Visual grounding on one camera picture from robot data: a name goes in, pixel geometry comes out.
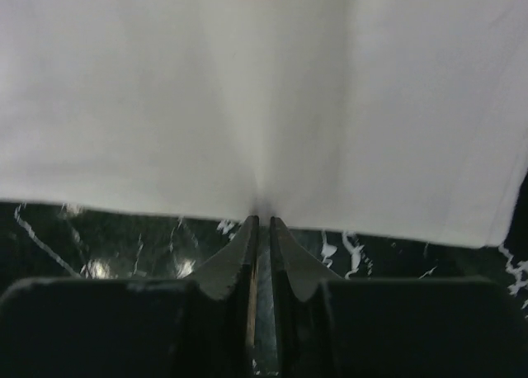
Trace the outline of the white t shirt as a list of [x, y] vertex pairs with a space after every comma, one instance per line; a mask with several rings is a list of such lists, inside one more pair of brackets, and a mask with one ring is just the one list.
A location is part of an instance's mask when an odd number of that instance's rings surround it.
[[1, 197], [479, 248], [527, 171], [527, 0], [1, 0]]

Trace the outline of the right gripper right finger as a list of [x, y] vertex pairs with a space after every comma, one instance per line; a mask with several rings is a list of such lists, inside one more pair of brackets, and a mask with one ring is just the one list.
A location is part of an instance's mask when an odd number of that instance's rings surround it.
[[322, 377], [328, 313], [321, 282], [339, 276], [303, 248], [278, 217], [270, 221], [271, 279], [282, 377]]

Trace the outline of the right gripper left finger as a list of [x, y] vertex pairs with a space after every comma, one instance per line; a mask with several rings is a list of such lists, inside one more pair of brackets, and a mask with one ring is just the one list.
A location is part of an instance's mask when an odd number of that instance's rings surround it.
[[248, 216], [234, 238], [188, 276], [193, 295], [185, 359], [194, 377], [250, 377], [257, 309], [259, 219]]

